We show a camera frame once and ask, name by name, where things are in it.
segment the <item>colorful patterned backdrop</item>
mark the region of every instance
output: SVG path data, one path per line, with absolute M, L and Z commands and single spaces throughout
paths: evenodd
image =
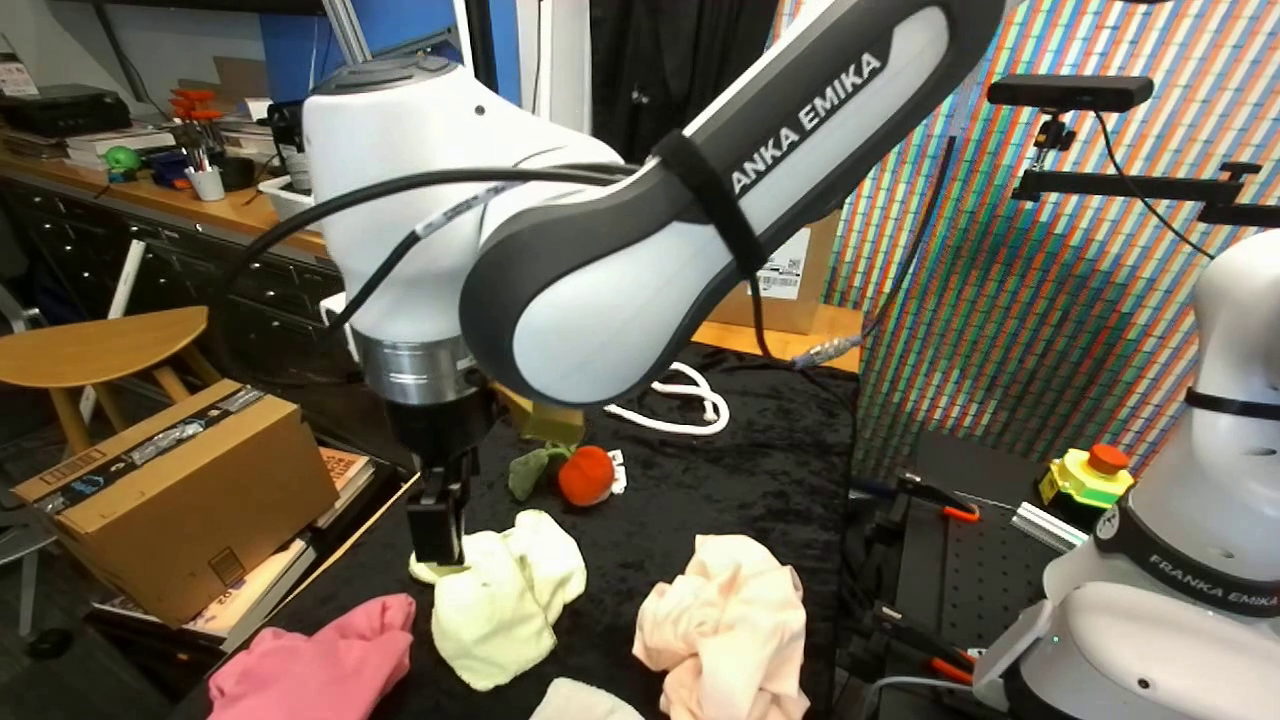
M 1205 257 L 1139 201 L 1007 201 L 1040 127 L 1032 106 L 984 103 L 987 79 L 1010 73 L 1153 74 L 1147 103 L 1103 115 L 1119 162 L 1132 177 L 1217 177 L 1223 159 L 1251 159 L 1262 173 L 1239 201 L 1280 202 L 1276 0 L 1007 0 L 987 69 L 838 217 L 827 298 L 877 306 L 957 137 L 911 288 L 865 354 L 859 474 L 894 470 L 929 426 L 1025 456 L 1116 440 L 1147 461 L 1195 374 L 1189 291 Z M 1073 153 L 1045 166 L 1112 173 L 1094 118 L 1073 111 L 1066 125 Z M 1257 233 L 1199 224 L 1199 202 L 1153 202 L 1209 250 Z

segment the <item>white cable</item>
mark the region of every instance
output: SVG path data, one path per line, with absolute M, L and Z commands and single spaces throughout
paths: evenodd
M 881 677 L 881 681 L 866 689 L 866 695 L 865 695 L 859 720 L 870 720 L 870 716 L 877 716 L 885 689 L 944 689 L 944 693 L 962 693 L 962 695 L 970 693 L 967 685 L 938 681 L 938 677 Z
M 693 383 L 662 383 L 651 378 L 648 389 L 660 394 L 700 394 L 703 399 L 703 422 L 670 422 L 670 421 L 651 421 L 620 404 L 603 404 L 607 416 L 620 416 L 626 422 L 668 433 L 668 434 L 720 434 L 728 426 L 728 399 L 686 365 L 670 365 L 670 373 L 686 374 Z

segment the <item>wooden chair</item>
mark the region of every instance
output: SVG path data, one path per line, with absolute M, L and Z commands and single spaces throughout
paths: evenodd
M 77 407 L 77 393 L 97 393 L 97 404 L 110 426 L 126 426 L 110 389 L 126 374 L 151 374 L 168 399 L 192 394 L 175 373 L 175 358 L 211 383 L 220 373 L 197 350 L 207 329 L 207 306 L 168 306 L 118 319 L 55 325 L 19 335 L 0 335 L 0 383 L 38 389 L 63 426 L 73 452 L 93 449 L 88 421 Z

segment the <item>yellow object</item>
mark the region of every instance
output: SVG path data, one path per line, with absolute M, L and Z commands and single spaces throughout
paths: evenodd
M 1132 487 L 1128 456 L 1116 444 L 1066 449 L 1040 478 L 1040 502 L 1058 492 L 1084 506 L 1112 506 Z

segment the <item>orange ball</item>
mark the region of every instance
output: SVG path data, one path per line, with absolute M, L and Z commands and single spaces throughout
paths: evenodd
M 565 502 L 591 506 L 603 502 L 610 492 L 610 461 L 597 444 L 581 444 L 565 463 L 554 468 L 554 484 Z

